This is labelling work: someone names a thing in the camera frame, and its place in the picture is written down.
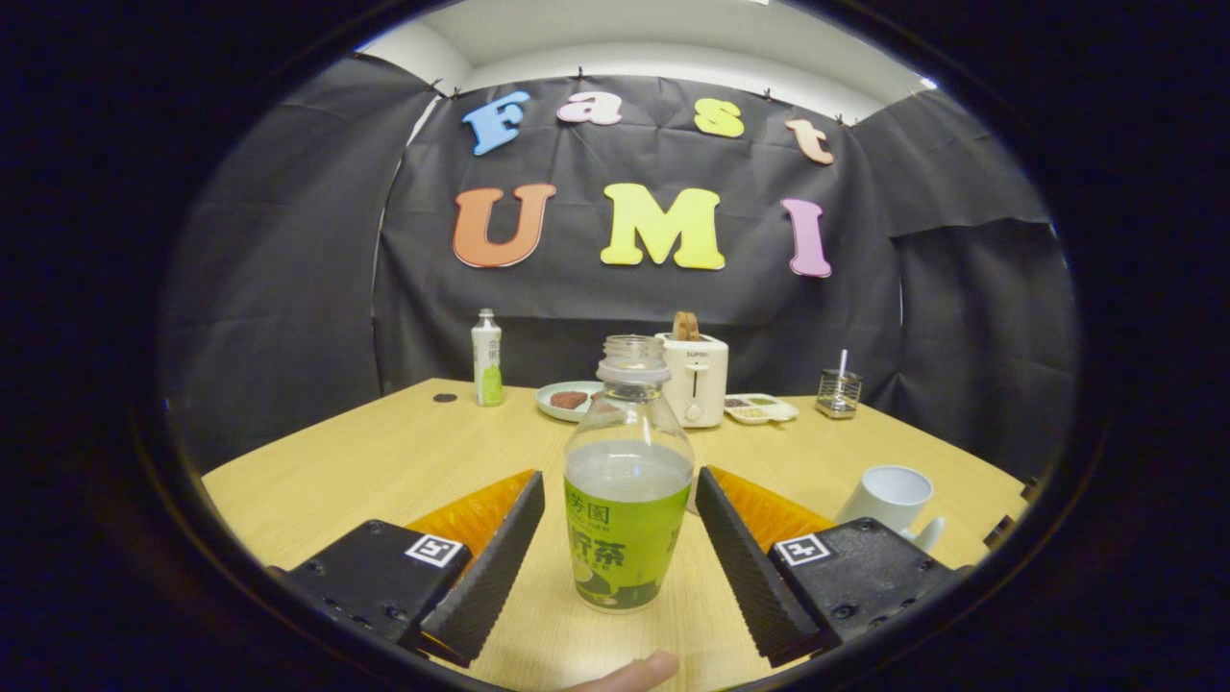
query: wooden table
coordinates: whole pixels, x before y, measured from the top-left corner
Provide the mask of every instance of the wooden table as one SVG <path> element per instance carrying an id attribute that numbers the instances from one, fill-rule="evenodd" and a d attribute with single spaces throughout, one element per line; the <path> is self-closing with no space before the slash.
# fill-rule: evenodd
<path id="1" fill-rule="evenodd" d="M 656 649 L 681 663 L 661 690 L 720 690 L 775 672 L 756 655 L 691 514 L 654 604 L 621 616 L 585 607 L 571 583 L 562 503 L 563 445 L 576 425 L 540 413 L 533 390 L 507 388 L 496 408 L 475 406 L 472 391 L 423 382 L 240 457 L 205 476 L 205 488 L 257 560 L 290 569 L 365 520 L 406 525 L 513 473 L 541 470 L 546 510 L 538 533 L 482 655 L 465 672 L 513 690 L 558 690 Z M 458 401 L 433 402 L 439 393 Z M 931 554 L 952 568 L 980 560 L 982 540 L 1025 509 L 1021 483 L 909 425 L 866 407 L 833 422 L 809 397 L 786 399 L 801 412 L 790 423 L 726 419 L 689 430 L 697 467 L 724 468 L 829 517 L 867 468 L 916 468 L 935 498 L 914 530 L 943 515 Z"/>

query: plate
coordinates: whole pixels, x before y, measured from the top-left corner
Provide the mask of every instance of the plate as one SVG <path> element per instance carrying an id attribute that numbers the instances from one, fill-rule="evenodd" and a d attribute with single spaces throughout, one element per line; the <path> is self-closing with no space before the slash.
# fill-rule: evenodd
<path id="1" fill-rule="evenodd" d="M 560 392 L 584 392 L 587 397 L 594 392 L 601 392 L 604 385 L 601 382 L 594 381 L 576 381 L 576 382 L 557 382 L 555 385 L 547 385 L 546 387 L 539 390 L 534 393 L 534 399 L 539 404 L 539 411 L 544 414 L 560 420 L 566 420 L 569 423 L 581 423 L 584 418 L 585 412 L 589 411 L 589 404 L 593 399 L 587 399 L 582 402 L 576 409 L 561 409 L 560 407 L 551 406 L 551 396 L 558 395 Z"/>
<path id="2" fill-rule="evenodd" d="M 798 409 L 772 395 L 727 395 L 724 403 L 726 413 L 747 425 L 787 422 L 798 415 Z"/>

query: plastic bottle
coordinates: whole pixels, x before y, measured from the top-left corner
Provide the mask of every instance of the plastic bottle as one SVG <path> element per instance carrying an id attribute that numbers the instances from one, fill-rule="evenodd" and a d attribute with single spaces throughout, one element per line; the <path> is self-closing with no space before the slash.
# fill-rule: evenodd
<path id="1" fill-rule="evenodd" d="M 491 307 L 478 310 L 478 323 L 470 329 L 474 340 L 474 390 L 480 407 L 504 403 L 504 383 L 499 375 L 499 336 Z"/>
<path id="2" fill-rule="evenodd" d="M 662 589 L 691 488 L 692 450 L 662 397 L 662 339 L 609 336 L 605 383 L 565 446 L 565 501 L 577 594 L 638 611 Z"/>

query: foam letter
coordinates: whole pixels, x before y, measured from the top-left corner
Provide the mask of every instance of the foam letter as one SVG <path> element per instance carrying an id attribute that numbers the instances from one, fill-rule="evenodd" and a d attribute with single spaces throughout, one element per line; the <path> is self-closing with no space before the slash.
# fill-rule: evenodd
<path id="1" fill-rule="evenodd" d="M 670 210 L 653 200 L 643 184 L 620 182 L 603 191 L 615 202 L 611 221 L 611 243 L 599 256 L 608 264 L 638 264 L 645 252 L 636 246 L 641 234 L 645 248 L 656 263 L 667 261 L 667 253 L 680 235 L 675 263 L 694 269 L 720 269 L 726 257 L 717 251 L 717 230 L 713 209 L 721 199 L 708 189 L 689 187 L 675 197 Z"/>
<path id="2" fill-rule="evenodd" d="M 795 226 L 795 258 L 790 261 L 790 270 L 802 275 L 824 278 L 833 273 L 833 267 L 824 261 L 824 246 L 820 243 L 819 204 L 802 199 L 782 199 L 781 205 L 790 211 L 790 222 Z"/>
<path id="3" fill-rule="evenodd" d="M 497 98 L 481 108 L 470 111 L 466 117 L 461 118 L 461 122 L 470 123 L 474 127 L 474 134 L 478 138 L 478 143 L 474 146 L 475 156 L 481 156 L 501 144 L 512 141 L 517 136 L 515 127 L 504 125 L 513 125 L 522 122 L 525 113 L 517 103 L 529 100 L 529 93 L 514 91 L 503 98 Z"/>
<path id="4" fill-rule="evenodd" d="M 824 136 L 823 132 L 812 127 L 812 123 L 808 120 L 786 120 L 786 127 L 795 130 L 795 139 L 798 140 L 798 147 L 803 150 L 803 154 L 808 159 L 825 166 L 833 162 L 833 154 L 820 149 L 820 141 L 828 141 L 828 138 Z"/>
<path id="5" fill-rule="evenodd" d="M 594 124 L 615 124 L 624 119 L 619 114 L 622 98 L 605 91 L 585 91 L 568 96 L 571 103 L 560 106 L 555 112 L 561 120 L 569 123 L 592 122 Z"/>
<path id="6" fill-rule="evenodd" d="M 555 194 L 554 184 L 523 184 L 513 191 L 522 200 L 517 219 L 517 235 L 508 242 L 487 240 L 491 206 L 504 195 L 493 187 L 466 189 L 458 194 L 458 225 L 453 230 L 453 253 L 471 267 L 507 267 L 529 257 L 538 248 L 542 235 L 542 214 L 547 197 Z"/>
<path id="7" fill-rule="evenodd" d="M 696 101 L 696 127 L 708 134 L 738 136 L 743 134 L 743 120 L 739 119 L 739 107 L 729 101 L 700 98 Z"/>

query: white toaster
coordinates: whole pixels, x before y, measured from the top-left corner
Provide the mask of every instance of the white toaster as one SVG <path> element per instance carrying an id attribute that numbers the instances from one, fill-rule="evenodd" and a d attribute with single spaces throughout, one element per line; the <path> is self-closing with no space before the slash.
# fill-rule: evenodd
<path id="1" fill-rule="evenodd" d="M 676 340 L 674 334 L 657 333 L 665 343 L 664 358 L 670 380 L 662 395 L 684 428 L 713 428 L 722 423 L 726 406 L 726 366 L 729 349 L 712 336 L 700 340 Z"/>

